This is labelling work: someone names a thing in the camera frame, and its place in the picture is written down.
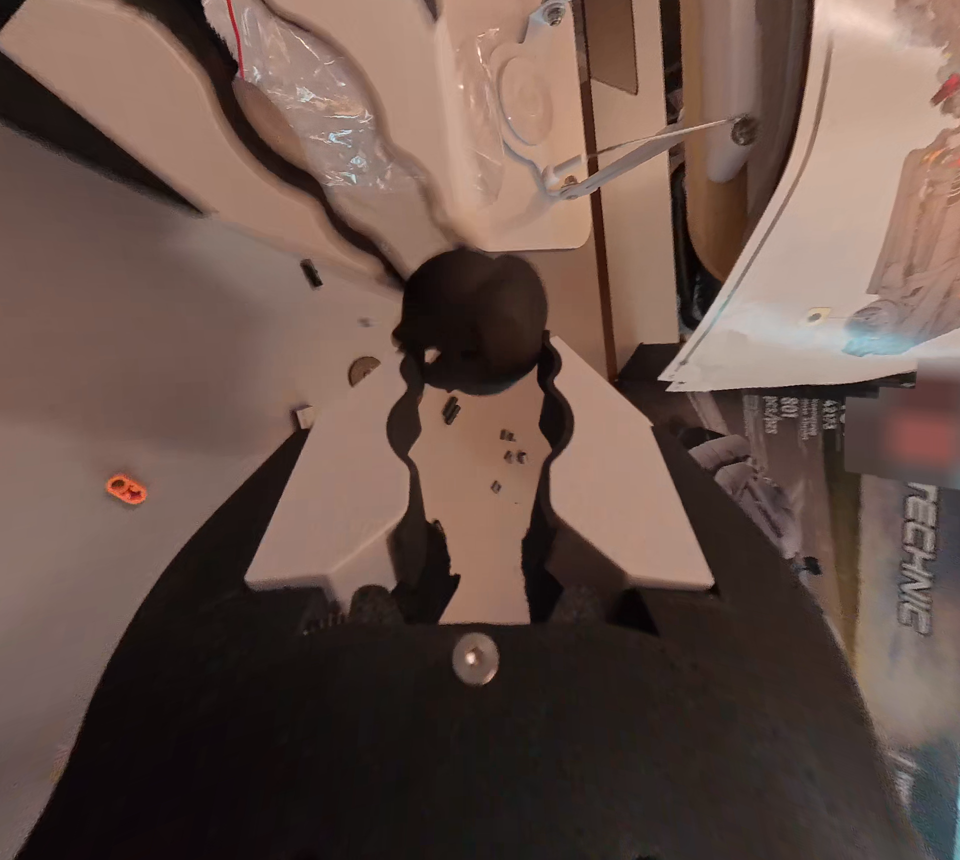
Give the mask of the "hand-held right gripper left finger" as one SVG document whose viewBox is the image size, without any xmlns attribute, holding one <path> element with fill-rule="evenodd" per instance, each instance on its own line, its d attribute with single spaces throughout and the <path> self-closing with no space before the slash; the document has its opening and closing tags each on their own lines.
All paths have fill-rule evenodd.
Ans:
<svg viewBox="0 0 960 860">
<path fill-rule="evenodd" d="M 250 589 L 457 591 L 410 456 L 424 390 L 421 359 L 396 352 L 320 411 L 246 569 Z"/>
</svg>

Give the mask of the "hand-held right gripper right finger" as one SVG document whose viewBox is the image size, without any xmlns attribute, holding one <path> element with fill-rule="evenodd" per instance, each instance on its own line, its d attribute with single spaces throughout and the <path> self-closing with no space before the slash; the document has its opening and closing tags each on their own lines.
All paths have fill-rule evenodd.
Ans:
<svg viewBox="0 0 960 860">
<path fill-rule="evenodd" d="M 652 422 L 554 336 L 536 381 L 549 450 L 522 541 L 527 592 L 709 590 L 714 574 Z"/>
</svg>

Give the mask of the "clear bag of lego parts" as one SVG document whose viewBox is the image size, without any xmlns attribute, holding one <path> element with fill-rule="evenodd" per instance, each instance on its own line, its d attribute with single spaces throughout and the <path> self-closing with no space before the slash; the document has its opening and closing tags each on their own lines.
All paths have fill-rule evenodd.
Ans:
<svg viewBox="0 0 960 860">
<path fill-rule="evenodd" d="M 373 101 L 354 67 L 329 43 L 288 24 L 260 0 L 201 0 L 206 19 L 238 64 L 241 78 L 280 110 L 307 169 L 351 210 L 409 204 L 428 213 L 411 165 L 391 152 Z M 491 56 L 505 37 L 488 28 L 455 50 L 456 99 L 466 120 L 468 184 L 491 206 L 506 178 L 507 153 Z"/>
</svg>

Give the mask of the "black lego tyre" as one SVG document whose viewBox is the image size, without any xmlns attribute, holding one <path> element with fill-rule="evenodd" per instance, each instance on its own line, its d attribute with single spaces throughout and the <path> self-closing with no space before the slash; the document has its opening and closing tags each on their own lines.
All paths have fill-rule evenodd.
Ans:
<svg viewBox="0 0 960 860">
<path fill-rule="evenodd" d="M 489 396 L 534 370 L 547 319 L 545 285 L 527 260 L 457 247 L 411 274 L 391 336 L 425 384 Z"/>
</svg>

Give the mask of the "dark lego set box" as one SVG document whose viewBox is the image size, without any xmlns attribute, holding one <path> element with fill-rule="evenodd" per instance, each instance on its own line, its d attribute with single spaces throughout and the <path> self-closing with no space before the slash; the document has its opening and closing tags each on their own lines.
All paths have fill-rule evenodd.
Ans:
<svg viewBox="0 0 960 860">
<path fill-rule="evenodd" d="M 641 344 L 618 389 L 689 447 L 746 442 L 734 488 L 817 601 L 928 858 L 958 858 L 958 491 L 846 470 L 846 407 L 910 375 L 847 385 L 669 391 L 678 343 Z"/>
</svg>

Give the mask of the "white book stand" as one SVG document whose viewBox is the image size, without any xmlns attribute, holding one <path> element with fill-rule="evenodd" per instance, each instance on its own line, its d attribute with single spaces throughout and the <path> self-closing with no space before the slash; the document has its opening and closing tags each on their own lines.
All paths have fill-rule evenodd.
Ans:
<svg viewBox="0 0 960 860">
<path fill-rule="evenodd" d="M 811 0 L 702 0 L 702 115 L 657 133 L 588 150 L 578 82 L 575 0 L 437 0 L 438 64 L 454 154 L 455 189 L 468 242 L 490 253 L 573 250 L 588 237 L 599 188 L 705 135 L 706 172 L 726 182 L 750 171 L 750 211 L 762 213 L 793 144 L 807 79 Z M 467 120 L 456 98 L 462 41 L 498 28 L 490 57 L 507 154 L 496 201 L 469 184 Z"/>
</svg>

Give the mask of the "open instruction book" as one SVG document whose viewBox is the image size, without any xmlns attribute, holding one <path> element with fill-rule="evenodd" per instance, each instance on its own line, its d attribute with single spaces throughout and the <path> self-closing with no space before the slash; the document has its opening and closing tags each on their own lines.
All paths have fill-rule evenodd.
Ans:
<svg viewBox="0 0 960 860">
<path fill-rule="evenodd" d="M 958 363 L 958 0 L 809 0 L 789 156 L 670 390 Z"/>
</svg>

